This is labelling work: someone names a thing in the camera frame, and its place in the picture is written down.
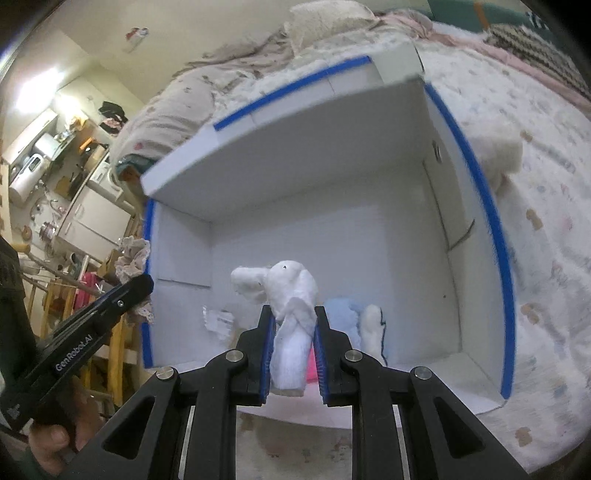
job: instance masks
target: triangular cutout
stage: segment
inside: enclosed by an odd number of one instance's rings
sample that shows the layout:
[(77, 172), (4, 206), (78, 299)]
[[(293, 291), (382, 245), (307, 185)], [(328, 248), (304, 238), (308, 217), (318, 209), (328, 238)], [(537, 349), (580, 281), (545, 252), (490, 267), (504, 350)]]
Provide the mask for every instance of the triangular cutout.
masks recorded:
[(453, 458), (463, 458), (466, 455), (484, 450), (484, 444), (480, 438), (462, 421), (445, 400), (437, 397), (433, 402), (443, 427), (447, 447)]
[(139, 452), (155, 398), (147, 397), (105, 440), (103, 448), (110, 453), (133, 460)]

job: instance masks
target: human hand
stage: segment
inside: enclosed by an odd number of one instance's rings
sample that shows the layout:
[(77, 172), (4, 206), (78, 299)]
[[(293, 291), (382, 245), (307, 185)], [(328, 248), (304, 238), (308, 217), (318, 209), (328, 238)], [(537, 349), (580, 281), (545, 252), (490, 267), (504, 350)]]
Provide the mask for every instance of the human hand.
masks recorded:
[[(81, 450), (103, 426), (96, 402), (73, 377), (74, 405), (76, 407), (76, 449)], [(70, 437), (60, 425), (33, 423), (29, 432), (29, 447), (39, 466), (51, 475), (59, 475), (66, 466), (60, 451), (68, 447)]]

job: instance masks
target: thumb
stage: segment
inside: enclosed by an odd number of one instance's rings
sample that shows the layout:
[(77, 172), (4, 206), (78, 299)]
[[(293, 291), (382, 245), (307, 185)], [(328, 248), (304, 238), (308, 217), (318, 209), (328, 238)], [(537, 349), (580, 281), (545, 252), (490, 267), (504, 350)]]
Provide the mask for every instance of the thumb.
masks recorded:
[(29, 432), (31, 453), (47, 473), (59, 475), (66, 463), (59, 451), (66, 448), (70, 438), (64, 427), (33, 423)]

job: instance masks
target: bolt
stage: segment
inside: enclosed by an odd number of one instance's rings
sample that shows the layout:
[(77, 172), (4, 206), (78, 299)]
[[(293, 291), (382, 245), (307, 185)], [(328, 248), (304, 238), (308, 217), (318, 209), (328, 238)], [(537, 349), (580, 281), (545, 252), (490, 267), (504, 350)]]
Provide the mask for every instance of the bolt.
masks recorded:
[(414, 369), (414, 376), (420, 380), (429, 380), (433, 376), (427, 367), (417, 367)]
[(160, 380), (168, 380), (169, 378), (172, 378), (173, 375), (173, 367), (161, 367), (156, 370), (156, 377), (158, 377)]
[(363, 358), (363, 354), (359, 350), (348, 350), (345, 352), (345, 358), (349, 362), (359, 362)]
[(239, 362), (242, 358), (244, 358), (244, 353), (240, 350), (230, 350), (226, 353), (226, 360), (229, 362)]

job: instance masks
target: white fluffy pillow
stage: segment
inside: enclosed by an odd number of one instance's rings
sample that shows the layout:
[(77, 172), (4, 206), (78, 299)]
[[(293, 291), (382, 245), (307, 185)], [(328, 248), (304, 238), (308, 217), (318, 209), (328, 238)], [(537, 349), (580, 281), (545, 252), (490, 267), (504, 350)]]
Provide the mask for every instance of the white fluffy pillow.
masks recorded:
[(319, 0), (290, 9), (291, 20), (285, 23), (291, 47), (297, 55), (315, 41), (338, 33), (373, 27), (379, 19), (365, 5), (353, 0)]

